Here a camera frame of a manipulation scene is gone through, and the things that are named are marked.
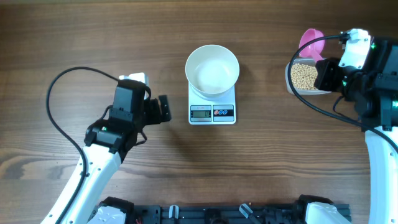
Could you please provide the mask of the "pink plastic scoop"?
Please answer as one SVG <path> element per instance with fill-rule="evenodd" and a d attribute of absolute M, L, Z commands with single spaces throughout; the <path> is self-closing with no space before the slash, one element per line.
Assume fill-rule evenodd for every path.
<path fill-rule="evenodd" d="M 319 30 L 316 29 L 308 29 L 304 32 L 303 36 L 300 39 L 299 47 L 301 48 L 303 45 L 305 45 L 307 42 L 310 42 L 311 40 L 315 40 L 317 38 L 323 37 L 323 33 Z M 307 47 L 305 47 L 300 53 L 299 56 L 302 58 L 311 58 L 315 63 L 317 63 L 320 60 L 323 60 L 321 56 L 321 52 L 324 48 L 325 41 L 324 40 L 319 40 L 317 42 L 314 42 Z"/>

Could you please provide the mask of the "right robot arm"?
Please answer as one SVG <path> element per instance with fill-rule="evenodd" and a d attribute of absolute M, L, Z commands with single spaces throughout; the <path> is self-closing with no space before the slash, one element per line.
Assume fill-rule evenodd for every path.
<path fill-rule="evenodd" d="M 339 92 L 354 103 L 359 119 L 335 115 L 293 94 L 309 108 L 365 133 L 371 168 L 370 223 L 397 223 L 397 41 L 336 36 L 345 45 L 340 59 L 317 62 L 321 90 Z"/>

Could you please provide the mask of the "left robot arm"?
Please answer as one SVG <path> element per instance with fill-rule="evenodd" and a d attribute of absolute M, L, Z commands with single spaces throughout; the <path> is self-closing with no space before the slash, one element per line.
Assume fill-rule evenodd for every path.
<path fill-rule="evenodd" d="M 135 80 L 120 80 L 113 104 L 85 133 L 80 159 L 44 223 L 87 223 L 106 184 L 119 170 L 145 126 L 171 119 L 167 96 L 151 97 L 150 88 Z"/>

